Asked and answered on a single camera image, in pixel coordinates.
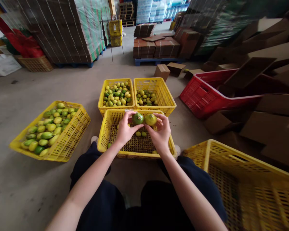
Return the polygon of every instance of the yellow plastic crate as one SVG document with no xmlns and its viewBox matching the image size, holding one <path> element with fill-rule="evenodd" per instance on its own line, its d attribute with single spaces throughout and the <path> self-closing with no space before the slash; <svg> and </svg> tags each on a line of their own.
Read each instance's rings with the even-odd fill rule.
<svg viewBox="0 0 289 231">
<path fill-rule="evenodd" d="M 110 36 L 121 36 L 122 35 L 122 20 L 109 21 L 109 32 Z"/>
<path fill-rule="evenodd" d="M 135 103 L 135 108 L 137 110 L 160 110 L 165 114 L 165 116 L 169 117 L 177 106 L 163 78 L 134 79 L 135 102 L 137 102 L 137 90 L 147 90 L 155 93 L 158 101 L 156 106 L 150 107 L 145 106 L 144 104 L 138 106 L 137 103 Z"/>
<path fill-rule="evenodd" d="M 75 116 L 71 119 L 67 127 L 60 134 L 55 143 L 50 147 L 49 152 L 40 157 L 35 155 L 33 152 L 24 150 L 21 148 L 21 143 L 26 140 L 28 135 L 27 131 L 30 127 L 36 126 L 38 121 L 45 120 L 43 114 L 46 111 L 51 109 L 56 109 L 58 103 L 64 103 L 65 107 L 74 107 L 78 108 Z M 81 104 L 65 102 L 65 101 L 55 101 L 49 107 L 45 109 L 35 120 L 32 121 L 11 143 L 10 148 L 16 152 L 20 152 L 29 157 L 38 159 L 38 160 L 49 160 L 49 161 L 58 161 L 58 162 L 67 162 L 69 161 L 72 153 L 77 147 L 81 137 L 83 136 L 85 130 L 87 129 L 91 119 Z"/>
<path fill-rule="evenodd" d="M 134 109 L 135 108 L 135 99 L 134 99 L 134 93 L 133 93 L 133 84 L 132 84 L 132 79 L 110 79 L 110 80 L 105 80 L 102 90 L 101 90 L 101 94 L 100 94 L 100 99 L 99 99 L 99 103 L 98 103 L 98 108 L 100 110 L 100 113 L 102 116 L 104 116 L 105 112 L 107 109 L 113 109 L 114 107 L 104 107 L 104 92 L 105 92 L 105 87 L 109 86 L 109 87 L 113 87 L 117 82 L 128 82 L 128 85 L 130 87 L 130 92 L 131 92 L 131 99 L 132 99 L 132 105 L 131 106 L 120 106 L 120 107 L 116 107 L 116 109 Z"/>
<path fill-rule="evenodd" d="M 144 117 L 150 113 L 164 114 L 162 111 L 150 111 L 150 110 L 138 110 Z M 97 148 L 100 152 L 105 152 L 107 150 L 108 143 L 113 143 L 117 137 L 117 125 L 122 120 L 125 114 L 125 110 L 112 110 L 106 111 L 102 127 L 100 131 L 99 141 Z M 117 157 L 119 158 L 129 158 L 129 159 L 157 159 L 161 158 L 158 154 L 152 154 L 155 149 L 150 134 L 145 127 L 139 129 L 140 132 L 146 132 L 146 137 L 138 137 L 133 135 L 130 141 L 124 145 L 124 147 L 118 152 Z M 176 157 L 177 152 L 174 147 L 172 137 L 169 138 L 169 150 L 171 154 Z"/>
<path fill-rule="evenodd" d="M 122 35 L 119 35 L 119 36 L 110 35 L 110 43 L 112 47 L 122 46 L 122 40 L 123 40 Z"/>
<path fill-rule="evenodd" d="M 186 149 L 183 155 L 217 185 L 229 230 L 289 230 L 289 173 L 215 140 Z"/>
</svg>

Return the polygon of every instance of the wicker basket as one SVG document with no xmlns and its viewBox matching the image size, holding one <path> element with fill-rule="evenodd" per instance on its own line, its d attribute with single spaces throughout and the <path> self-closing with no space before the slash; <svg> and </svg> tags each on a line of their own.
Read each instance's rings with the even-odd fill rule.
<svg viewBox="0 0 289 231">
<path fill-rule="evenodd" d="M 18 60 L 31 72 L 49 72 L 54 68 L 45 56 L 38 58 L 18 58 Z"/>
</svg>

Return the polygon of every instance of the plastic wrap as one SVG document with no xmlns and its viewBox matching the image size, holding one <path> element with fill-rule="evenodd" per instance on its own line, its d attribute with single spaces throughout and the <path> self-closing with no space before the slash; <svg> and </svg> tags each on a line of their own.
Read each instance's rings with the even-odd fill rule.
<svg viewBox="0 0 289 231">
<path fill-rule="evenodd" d="M 18 4 L 27 28 L 52 63 L 91 63 L 105 41 L 109 43 L 106 0 L 18 0 Z"/>
</svg>

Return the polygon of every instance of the blue pallet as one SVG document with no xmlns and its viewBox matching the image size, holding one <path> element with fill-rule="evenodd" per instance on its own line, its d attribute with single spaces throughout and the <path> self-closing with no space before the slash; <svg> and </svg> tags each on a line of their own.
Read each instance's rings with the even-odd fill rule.
<svg viewBox="0 0 289 231">
<path fill-rule="evenodd" d="M 64 66 L 71 65 L 73 68 L 77 68 L 79 65 L 88 65 L 89 68 L 93 67 L 92 63 L 68 63 L 68 64 L 55 64 L 59 68 L 63 68 Z"/>
<path fill-rule="evenodd" d="M 141 62 L 155 62 L 155 66 L 158 64 L 161 64 L 161 62 L 174 62 L 181 64 L 184 62 L 184 59 L 178 59 L 178 58 L 162 58 L 162 59 L 135 59 L 135 66 L 140 66 Z"/>
</svg>

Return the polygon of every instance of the gray floor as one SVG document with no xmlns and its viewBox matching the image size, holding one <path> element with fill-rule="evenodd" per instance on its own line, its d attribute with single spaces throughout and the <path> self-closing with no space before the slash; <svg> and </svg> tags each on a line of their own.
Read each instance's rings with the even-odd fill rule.
<svg viewBox="0 0 289 231">
<path fill-rule="evenodd" d="M 155 31 L 167 32 L 170 23 L 157 25 Z M 93 135 L 98 135 L 102 116 L 97 108 L 105 79 L 152 77 L 153 64 L 134 66 L 134 27 L 124 28 L 124 54 L 121 47 L 107 49 L 91 69 L 86 67 L 54 69 L 49 73 L 31 73 L 20 69 L 0 77 L 0 230 L 44 230 L 68 194 L 70 174 L 78 157 L 86 151 Z M 187 68 L 197 69 L 193 62 Z M 170 115 L 171 134 L 181 149 L 211 138 L 178 98 L 186 82 L 169 77 L 167 86 L 177 103 Z M 55 100 L 82 104 L 91 123 L 67 163 L 38 161 L 9 149 L 8 145 L 29 122 Z M 115 159 L 106 177 L 128 196 L 131 205 L 139 205 L 140 192 L 147 180 L 166 180 L 155 162 Z"/>
</svg>

